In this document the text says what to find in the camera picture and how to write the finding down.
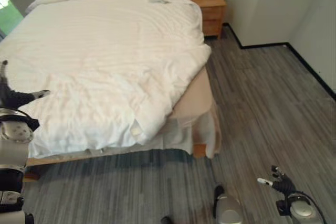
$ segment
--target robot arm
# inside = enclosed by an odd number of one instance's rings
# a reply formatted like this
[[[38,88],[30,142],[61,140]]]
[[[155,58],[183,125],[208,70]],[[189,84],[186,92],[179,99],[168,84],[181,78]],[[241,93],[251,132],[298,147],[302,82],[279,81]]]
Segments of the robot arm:
[[[271,182],[258,178],[258,182],[272,187],[285,196],[284,200],[276,202],[281,216],[290,216],[294,224],[327,224],[322,211],[309,195],[297,191],[292,180],[279,167],[272,166],[271,170],[274,172],[273,177],[277,179],[276,181]],[[311,202],[313,202],[317,211],[312,207]]]
[[[5,76],[7,64],[3,61],[0,69],[0,224],[32,224],[33,216],[22,211],[21,192],[28,146],[39,124],[18,108],[47,96],[50,91],[11,90]]]

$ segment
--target gray wood floor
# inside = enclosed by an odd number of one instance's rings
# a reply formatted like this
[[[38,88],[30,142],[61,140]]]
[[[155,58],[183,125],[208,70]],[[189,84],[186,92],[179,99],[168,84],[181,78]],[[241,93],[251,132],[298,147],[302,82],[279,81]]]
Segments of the gray wood floor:
[[[282,46],[240,50],[225,27],[208,39],[207,68],[223,131],[213,160],[178,150],[150,151],[42,167],[25,187],[24,209],[38,224],[214,223],[213,189],[237,197],[245,223],[291,223],[277,214],[281,196],[257,184],[279,165],[313,196],[329,224],[335,211],[335,102]]]

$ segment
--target black cable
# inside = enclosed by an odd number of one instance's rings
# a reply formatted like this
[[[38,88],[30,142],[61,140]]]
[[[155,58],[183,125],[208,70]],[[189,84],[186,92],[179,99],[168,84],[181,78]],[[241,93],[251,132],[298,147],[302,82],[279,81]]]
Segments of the black cable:
[[[316,204],[316,202],[312,199],[312,197],[310,197],[308,194],[306,194],[306,193],[304,193],[304,192],[302,192],[302,191],[293,191],[292,193],[293,193],[293,194],[302,194],[302,195],[306,196],[311,202],[313,202],[314,205],[315,205],[315,207],[316,207],[316,209],[317,209],[317,211],[319,212],[319,214],[320,214],[320,216],[321,216],[321,218],[322,218],[323,223],[324,223],[324,224],[327,224],[327,221],[326,221],[326,219],[325,219],[325,217],[324,217],[324,215],[323,215],[321,209],[320,209],[319,206]]]
[[[15,108],[8,108],[8,107],[0,106],[0,109],[13,110],[13,111],[19,112],[19,113],[25,115],[26,117],[28,117],[29,119],[31,119],[30,115],[28,115],[26,112],[23,112],[21,110],[15,109]]]

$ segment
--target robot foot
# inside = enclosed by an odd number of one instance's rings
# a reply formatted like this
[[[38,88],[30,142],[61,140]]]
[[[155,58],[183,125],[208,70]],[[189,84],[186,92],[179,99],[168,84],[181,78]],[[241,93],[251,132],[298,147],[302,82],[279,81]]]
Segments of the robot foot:
[[[216,218],[216,209],[217,209],[217,202],[218,202],[218,198],[220,195],[224,194],[225,190],[224,187],[222,185],[219,185],[215,188],[215,196],[214,196],[214,208],[212,211],[213,217]]]
[[[161,219],[161,224],[174,224],[171,218],[168,216],[165,216]]]

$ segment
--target window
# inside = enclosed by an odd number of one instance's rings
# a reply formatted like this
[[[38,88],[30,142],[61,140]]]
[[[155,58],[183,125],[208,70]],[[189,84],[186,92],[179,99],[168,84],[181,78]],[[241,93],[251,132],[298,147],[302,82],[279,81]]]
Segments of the window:
[[[0,0],[0,36],[8,35],[22,19],[11,0]]]

